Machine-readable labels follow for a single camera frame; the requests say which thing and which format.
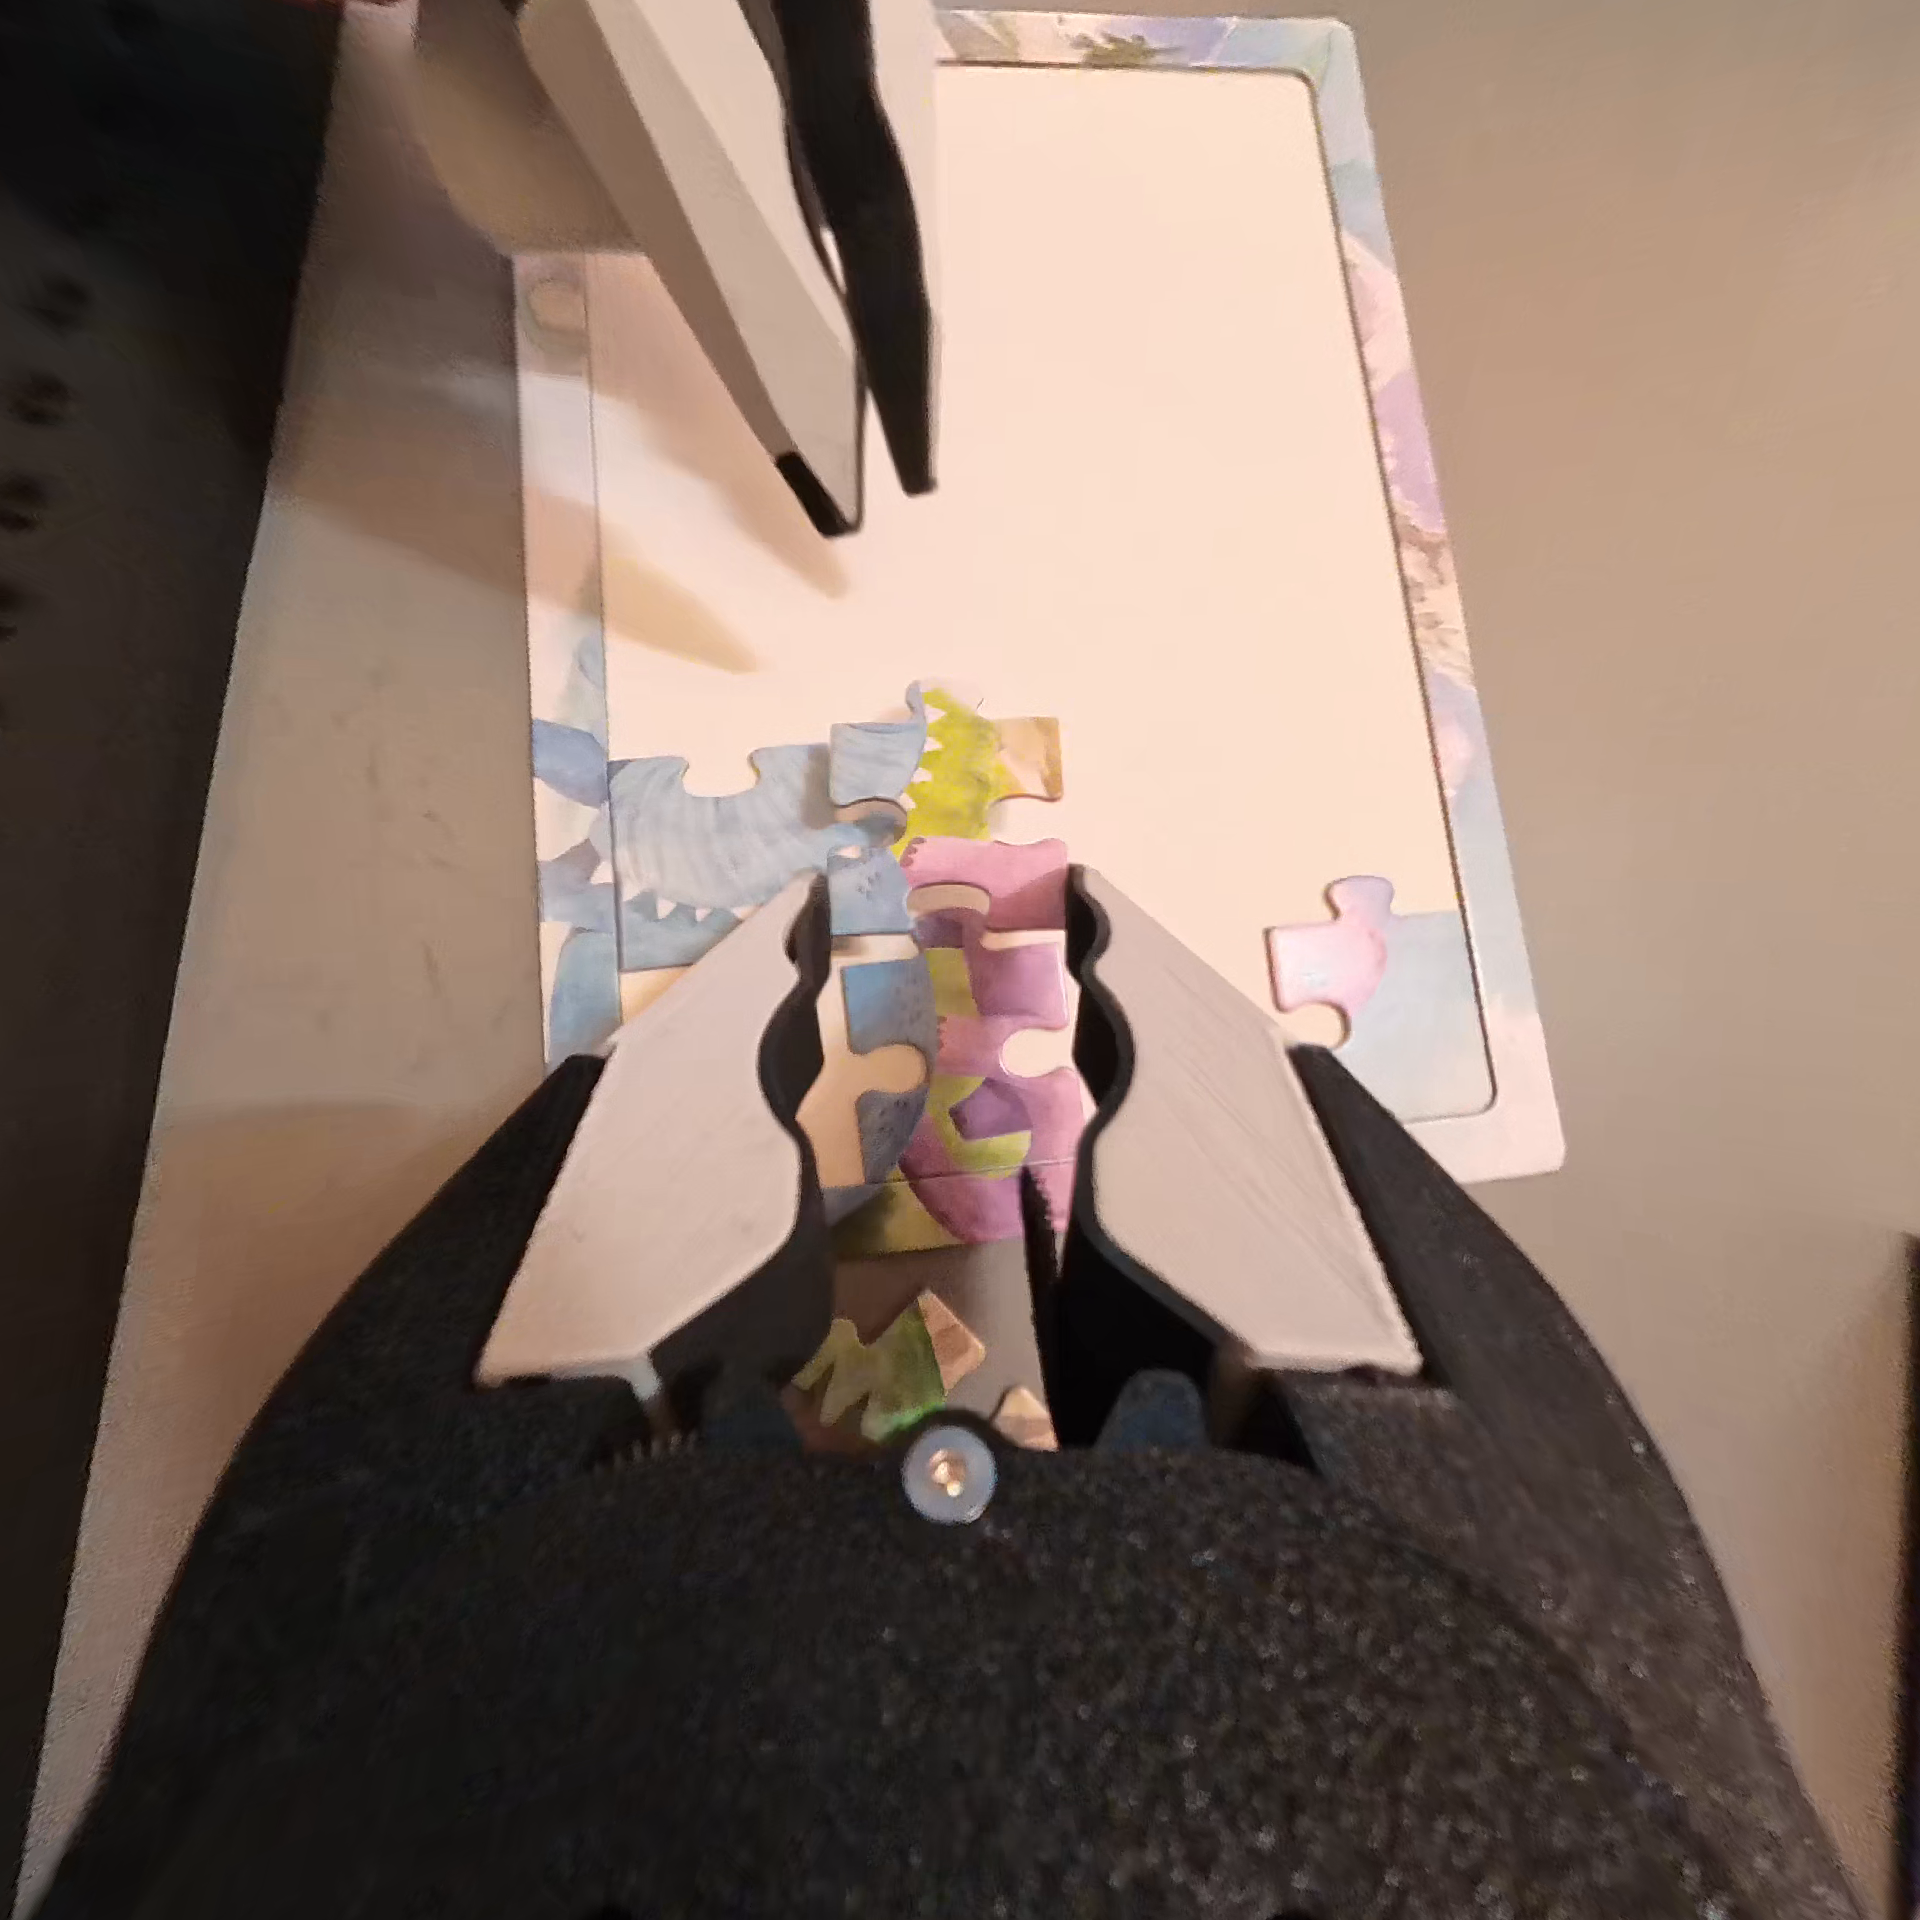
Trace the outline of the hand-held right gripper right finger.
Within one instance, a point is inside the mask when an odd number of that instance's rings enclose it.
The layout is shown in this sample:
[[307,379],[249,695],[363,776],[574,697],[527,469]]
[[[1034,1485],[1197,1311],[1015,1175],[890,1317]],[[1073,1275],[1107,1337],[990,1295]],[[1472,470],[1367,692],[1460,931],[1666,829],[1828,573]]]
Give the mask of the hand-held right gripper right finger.
[[1090,1104],[1060,1230],[1060,1399],[1139,1373],[1415,1380],[1423,1355],[1281,1030],[1110,878],[1069,869]]

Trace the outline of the light blue printed puzzle piece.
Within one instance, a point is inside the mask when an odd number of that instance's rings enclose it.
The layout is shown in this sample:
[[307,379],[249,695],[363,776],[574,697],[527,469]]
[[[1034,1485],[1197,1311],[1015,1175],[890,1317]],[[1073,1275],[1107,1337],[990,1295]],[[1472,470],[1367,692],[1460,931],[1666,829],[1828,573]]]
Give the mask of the light blue printed puzzle piece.
[[679,755],[612,762],[620,971],[688,966],[795,878],[864,845],[828,796],[826,745],[767,745],[730,796],[688,788]]

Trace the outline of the joined printed puzzle pieces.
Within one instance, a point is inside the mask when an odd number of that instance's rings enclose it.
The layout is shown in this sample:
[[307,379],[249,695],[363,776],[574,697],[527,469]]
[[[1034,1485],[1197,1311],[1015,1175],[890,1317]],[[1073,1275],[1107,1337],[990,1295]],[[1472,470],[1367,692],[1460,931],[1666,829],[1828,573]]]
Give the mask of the joined printed puzzle pieces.
[[835,857],[828,1076],[812,1115],[835,1249],[884,1258],[1021,1235],[1024,1182],[1061,1226],[1084,1124],[1069,1038],[1069,849],[1004,840],[1064,792],[1061,728],[913,682],[906,718],[833,725],[828,796],[894,837]]

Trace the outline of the landscape jigsaw puzzle board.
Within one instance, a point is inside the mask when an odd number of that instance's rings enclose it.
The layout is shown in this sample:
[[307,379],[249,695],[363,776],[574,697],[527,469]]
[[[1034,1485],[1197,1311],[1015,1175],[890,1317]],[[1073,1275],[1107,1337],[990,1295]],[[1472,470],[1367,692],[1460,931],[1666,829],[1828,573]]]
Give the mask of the landscape jigsaw puzzle board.
[[1407,1123],[1454,1179],[1564,1155],[1352,29],[956,9],[930,253],[939,485],[872,442],[821,536],[641,253],[516,259],[543,1051],[624,973],[610,779],[730,796],[913,682],[1060,722],[1061,840],[1294,1038],[1267,931],[1335,879],[1456,909],[1493,1105]]

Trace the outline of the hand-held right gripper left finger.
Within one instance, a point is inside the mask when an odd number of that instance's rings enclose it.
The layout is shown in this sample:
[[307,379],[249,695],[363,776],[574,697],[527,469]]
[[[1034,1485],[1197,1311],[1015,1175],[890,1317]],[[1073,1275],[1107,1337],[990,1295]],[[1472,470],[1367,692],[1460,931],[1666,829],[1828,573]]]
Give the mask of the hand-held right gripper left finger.
[[828,960],[828,883],[801,875],[620,1028],[480,1385],[781,1389],[814,1355],[833,1262],[801,1109],[823,1071]]

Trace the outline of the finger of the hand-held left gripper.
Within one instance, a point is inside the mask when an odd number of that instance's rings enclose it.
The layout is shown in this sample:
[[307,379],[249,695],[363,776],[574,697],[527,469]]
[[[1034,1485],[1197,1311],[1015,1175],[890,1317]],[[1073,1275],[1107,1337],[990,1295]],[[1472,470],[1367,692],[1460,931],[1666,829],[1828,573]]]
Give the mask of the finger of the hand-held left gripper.
[[936,488],[934,268],[912,153],[933,132],[930,4],[752,3],[807,238],[853,333],[853,440],[867,413],[899,491]]
[[775,60],[737,3],[529,3],[527,60],[755,442],[826,536],[861,523],[861,373]]

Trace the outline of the pink corner puzzle piece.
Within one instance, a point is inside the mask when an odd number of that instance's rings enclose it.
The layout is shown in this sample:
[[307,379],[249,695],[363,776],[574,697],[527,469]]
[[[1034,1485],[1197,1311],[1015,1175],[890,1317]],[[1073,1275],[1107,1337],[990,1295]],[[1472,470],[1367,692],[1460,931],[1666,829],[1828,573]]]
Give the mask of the pink corner puzzle piece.
[[1463,915],[1399,913],[1379,875],[1335,879],[1326,899],[1320,922],[1267,931],[1281,1015],[1339,1015],[1335,1055],[1406,1123],[1484,1113],[1497,1090]]

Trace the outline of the grey desk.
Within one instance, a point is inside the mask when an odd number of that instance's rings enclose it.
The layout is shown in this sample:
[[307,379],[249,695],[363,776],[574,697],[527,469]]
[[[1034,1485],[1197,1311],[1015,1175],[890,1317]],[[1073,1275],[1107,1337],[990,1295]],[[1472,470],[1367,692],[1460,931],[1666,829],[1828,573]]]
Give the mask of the grey desk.
[[[1915,4],[1352,4],[1568,1162],[1482,1188],[1904,1909]],[[6,1910],[182,1543],[542,1076],[504,263],[352,9]]]

